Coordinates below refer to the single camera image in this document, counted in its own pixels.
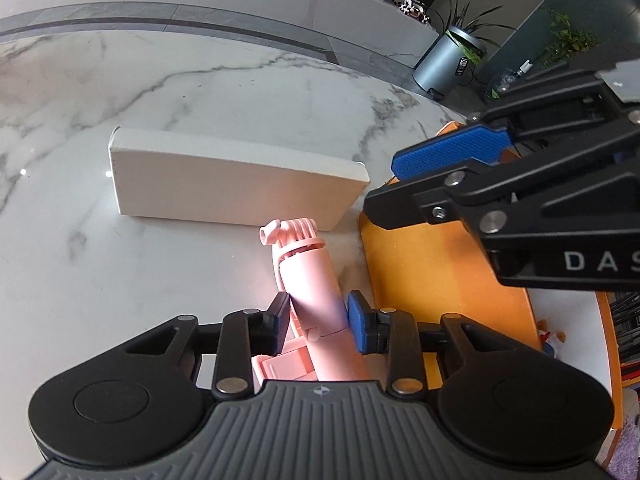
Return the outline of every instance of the silver trash can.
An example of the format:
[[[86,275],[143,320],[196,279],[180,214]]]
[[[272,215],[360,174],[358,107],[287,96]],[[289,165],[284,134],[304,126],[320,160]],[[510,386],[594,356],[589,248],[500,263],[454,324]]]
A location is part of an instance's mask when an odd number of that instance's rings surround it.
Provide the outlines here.
[[[447,32],[480,58],[486,54],[484,43],[464,30],[449,27]],[[414,81],[436,100],[444,99],[451,92],[472,63],[449,34],[442,35],[414,70]]]

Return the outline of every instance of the pink object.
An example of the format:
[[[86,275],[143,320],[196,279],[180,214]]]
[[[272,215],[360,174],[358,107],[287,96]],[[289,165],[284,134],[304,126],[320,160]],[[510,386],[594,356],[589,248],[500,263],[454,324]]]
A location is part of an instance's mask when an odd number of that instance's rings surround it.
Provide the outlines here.
[[[254,371],[264,379],[357,381],[368,379],[349,329],[329,253],[309,218],[273,220],[260,229],[273,248],[278,289],[291,295],[289,320],[295,339],[276,357],[257,356]]]

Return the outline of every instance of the gray tile floor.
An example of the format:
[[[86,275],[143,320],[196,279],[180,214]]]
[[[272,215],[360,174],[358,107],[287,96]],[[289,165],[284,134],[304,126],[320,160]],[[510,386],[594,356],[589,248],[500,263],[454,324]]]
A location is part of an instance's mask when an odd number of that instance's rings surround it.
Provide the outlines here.
[[[0,20],[0,43],[76,30],[165,30],[263,44],[324,59],[425,96],[412,67],[319,32],[260,16],[207,7],[153,2],[107,2],[26,12]],[[470,89],[458,86],[443,104],[464,115],[484,109]]]

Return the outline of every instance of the white marble tabletop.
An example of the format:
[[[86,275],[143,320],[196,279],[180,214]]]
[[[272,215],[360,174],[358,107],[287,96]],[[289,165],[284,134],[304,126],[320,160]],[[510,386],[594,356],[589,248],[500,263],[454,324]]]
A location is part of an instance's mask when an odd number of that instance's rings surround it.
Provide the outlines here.
[[[219,322],[276,293],[257,228],[118,214],[114,127],[360,160],[377,187],[396,150],[451,118],[340,66],[218,38],[113,30],[0,44],[0,477],[42,461],[26,410],[45,380],[178,314]],[[361,204],[325,237],[342,290],[370,297]]]

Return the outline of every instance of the white box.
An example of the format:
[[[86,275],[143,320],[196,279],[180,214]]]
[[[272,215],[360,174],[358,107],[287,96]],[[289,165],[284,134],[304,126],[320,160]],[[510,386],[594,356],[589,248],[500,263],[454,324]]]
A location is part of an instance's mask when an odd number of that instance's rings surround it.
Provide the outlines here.
[[[308,217],[330,231],[369,183],[363,164],[218,137],[116,128],[123,215],[263,226]]]

